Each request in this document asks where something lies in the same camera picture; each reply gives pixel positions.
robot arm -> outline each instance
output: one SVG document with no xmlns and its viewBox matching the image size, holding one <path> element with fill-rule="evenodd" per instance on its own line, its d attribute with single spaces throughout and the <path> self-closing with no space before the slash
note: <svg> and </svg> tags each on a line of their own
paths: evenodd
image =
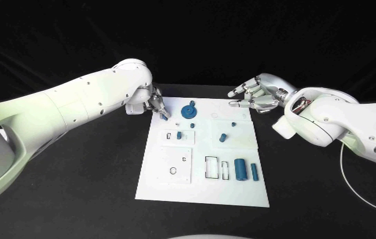
<svg viewBox="0 0 376 239">
<path fill-rule="evenodd" d="M 312 144 L 325 147 L 338 139 L 350 150 L 376 162 L 376 104 L 359 104 L 346 93 L 325 88 L 297 90 L 279 77 L 262 73 L 236 87 L 227 96 L 245 91 L 245 100 L 230 106 L 249 107 L 258 113 L 279 105 L 284 116 L 272 125 L 289 139 L 295 133 Z"/>
<path fill-rule="evenodd" d="M 91 73 L 68 83 L 0 103 L 0 193 L 29 160 L 63 134 L 127 105 L 127 114 L 145 110 L 170 114 L 151 72 L 137 59 Z"/>
</svg>

blue object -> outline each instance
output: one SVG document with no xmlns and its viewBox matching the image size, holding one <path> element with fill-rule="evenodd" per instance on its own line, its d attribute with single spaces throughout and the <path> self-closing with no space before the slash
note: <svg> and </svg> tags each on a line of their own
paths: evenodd
<svg viewBox="0 0 376 239">
<path fill-rule="evenodd" d="M 258 174 L 256 174 L 256 164 L 250 164 L 250 169 L 252 169 L 252 176 L 253 176 L 253 181 L 258 181 Z"/>
<path fill-rule="evenodd" d="M 223 134 L 220 135 L 219 141 L 220 141 L 220 142 L 225 142 L 225 139 L 226 139 L 226 134 L 223 133 Z"/>
<path fill-rule="evenodd" d="M 245 160 L 236 159 L 235 161 L 235 174 L 236 174 L 236 180 L 245 181 L 248 179 L 246 177 L 246 168 L 245 168 Z"/>
<path fill-rule="evenodd" d="M 181 116 L 190 120 L 196 117 L 196 115 L 197 110 L 194 108 L 194 101 L 190 101 L 190 104 L 181 108 Z"/>
</svg>

